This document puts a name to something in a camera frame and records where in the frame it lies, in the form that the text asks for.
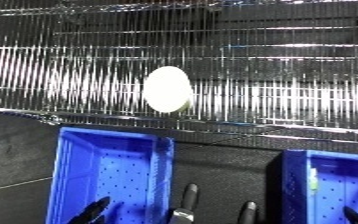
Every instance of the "white cylindrical object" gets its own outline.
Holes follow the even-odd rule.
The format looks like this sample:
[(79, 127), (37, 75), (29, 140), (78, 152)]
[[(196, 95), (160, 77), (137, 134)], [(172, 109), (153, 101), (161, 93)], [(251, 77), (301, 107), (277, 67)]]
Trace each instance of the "white cylindrical object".
[(183, 111), (191, 105), (193, 90), (184, 71), (165, 66), (149, 75), (144, 83), (143, 94), (151, 108), (171, 113)]

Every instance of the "metal wire rack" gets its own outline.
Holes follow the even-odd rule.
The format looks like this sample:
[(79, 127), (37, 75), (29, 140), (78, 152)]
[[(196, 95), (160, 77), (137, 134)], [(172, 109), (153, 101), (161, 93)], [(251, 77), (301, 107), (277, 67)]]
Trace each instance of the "metal wire rack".
[[(191, 80), (184, 112), (144, 100), (166, 65)], [(358, 1), (0, 1), (0, 111), (358, 142)]]

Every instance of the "blue crate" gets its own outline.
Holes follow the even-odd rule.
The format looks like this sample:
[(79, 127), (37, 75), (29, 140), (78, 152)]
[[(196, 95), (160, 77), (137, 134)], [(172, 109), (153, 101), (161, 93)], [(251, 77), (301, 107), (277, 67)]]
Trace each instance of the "blue crate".
[(287, 150), (283, 158), (283, 223), (346, 224), (358, 212), (358, 155)]
[(166, 224), (173, 150), (170, 138), (62, 128), (47, 223), (66, 224), (110, 196), (107, 223)]

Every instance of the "dark floor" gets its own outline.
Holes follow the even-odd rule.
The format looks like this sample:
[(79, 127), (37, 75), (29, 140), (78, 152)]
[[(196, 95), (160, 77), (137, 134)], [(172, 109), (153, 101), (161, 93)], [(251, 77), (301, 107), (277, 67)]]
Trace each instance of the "dark floor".
[[(0, 115), (0, 223), (44, 222), (58, 130), (35, 120)], [(197, 223), (236, 223), (247, 200), (260, 206), (259, 223), (279, 223), (280, 150), (249, 148), (251, 139), (233, 136), (153, 133), (177, 140), (172, 207), (178, 205), (184, 186), (193, 182), (201, 189)], [(313, 144), (304, 147), (319, 148)]]

